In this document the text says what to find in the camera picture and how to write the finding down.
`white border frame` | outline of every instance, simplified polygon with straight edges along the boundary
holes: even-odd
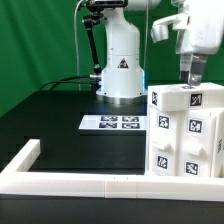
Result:
[[[30,140],[0,174],[0,194],[224,201],[224,178],[28,172],[39,154]]]

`black tabletop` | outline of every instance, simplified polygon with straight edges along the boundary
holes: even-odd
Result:
[[[31,171],[144,174],[145,131],[78,127],[84,115],[144,116],[146,110],[146,103],[102,103],[91,92],[36,92],[0,118],[0,169],[36,138],[41,155]],[[1,224],[211,222],[224,222],[224,203],[0,196]]]

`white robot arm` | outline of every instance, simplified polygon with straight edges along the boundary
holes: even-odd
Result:
[[[107,35],[107,65],[101,73],[97,97],[110,103],[129,104],[146,96],[144,71],[139,66],[140,33],[126,21],[123,10],[147,10],[161,0],[88,0],[92,16],[102,16]]]
[[[181,55],[180,79],[190,86],[201,83],[207,56],[216,54],[224,32],[223,0],[172,0],[179,14],[155,21],[154,42],[168,39],[169,24],[178,32],[176,53]]]

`green backdrop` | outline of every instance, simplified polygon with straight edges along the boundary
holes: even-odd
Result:
[[[150,11],[152,22],[176,13],[170,0]],[[73,13],[76,0],[0,0],[0,116],[45,83],[76,75]],[[82,17],[78,13],[80,73],[92,72],[92,58]],[[145,12],[126,12],[127,19],[141,32],[141,66],[145,37]],[[103,24],[94,28],[99,60],[106,64],[106,39]],[[177,83],[179,57],[175,55],[176,33],[166,42],[154,45],[148,37],[147,84]],[[224,44],[210,56],[204,79],[222,83]],[[74,85],[60,88],[77,89]]]

